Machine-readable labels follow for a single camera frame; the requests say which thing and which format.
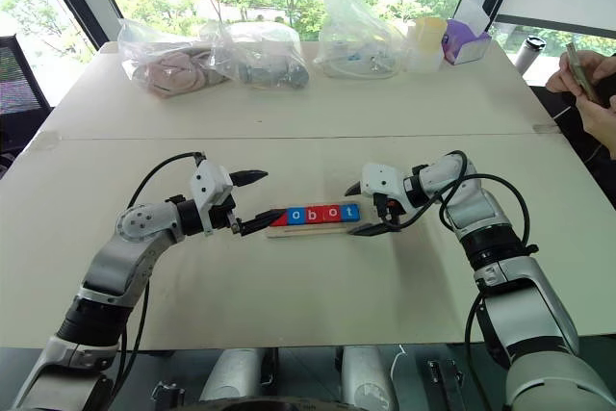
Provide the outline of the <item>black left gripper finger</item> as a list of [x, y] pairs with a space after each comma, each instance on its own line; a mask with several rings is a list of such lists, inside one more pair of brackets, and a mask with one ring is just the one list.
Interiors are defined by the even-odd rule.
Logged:
[[269, 174], [264, 170], [247, 169], [231, 172], [229, 177], [235, 187], [244, 187], [257, 182], [268, 175]]
[[279, 218], [283, 217], [284, 214], [284, 209], [270, 209], [256, 215], [250, 220], [239, 220], [240, 235], [247, 236], [268, 228]]

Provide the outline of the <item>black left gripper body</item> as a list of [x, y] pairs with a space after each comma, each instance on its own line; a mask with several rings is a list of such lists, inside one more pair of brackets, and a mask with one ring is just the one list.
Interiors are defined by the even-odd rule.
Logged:
[[235, 200], [229, 194], [220, 205], [213, 205], [209, 210], [211, 226], [215, 230], [228, 228], [233, 234], [240, 234], [242, 227], [240, 221], [235, 217]]

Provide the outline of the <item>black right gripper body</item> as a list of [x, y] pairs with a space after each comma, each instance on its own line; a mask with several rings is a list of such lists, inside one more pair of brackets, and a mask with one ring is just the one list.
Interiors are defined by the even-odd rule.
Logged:
[[397, 200], [384, 193], [376, 193], [372, 201], [380, 219], [375, 226], [377, 229], [404, 229], [409, 226], [409, 221], [400, 220], [406, 212]]

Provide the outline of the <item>person's left hand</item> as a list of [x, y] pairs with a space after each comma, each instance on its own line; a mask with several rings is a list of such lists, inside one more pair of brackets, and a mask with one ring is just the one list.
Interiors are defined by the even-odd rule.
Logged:
[[611, 160], [615, 160], [616, 150], [615, 104], [615, 95], [609, 98], [608, 108], [590, 101], [584, 95], [578, 96], [576, 99], [576, 107], [579, 111], [584, 131], [607, 149]]

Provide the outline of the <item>person's right hand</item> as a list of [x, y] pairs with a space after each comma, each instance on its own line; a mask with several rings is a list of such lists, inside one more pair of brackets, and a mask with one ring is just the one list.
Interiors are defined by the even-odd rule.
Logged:
[[[577, 52], [579, 62], [592, 85], [615, 73], [615, 57], [607, 57], [594, 51]], [[550, 92], [570, 92], [574, 96], [585, 94], [569, 67], [569, 57], [563, 53], [559, 59], [559, 69], [549, 78], [545, 85]]]

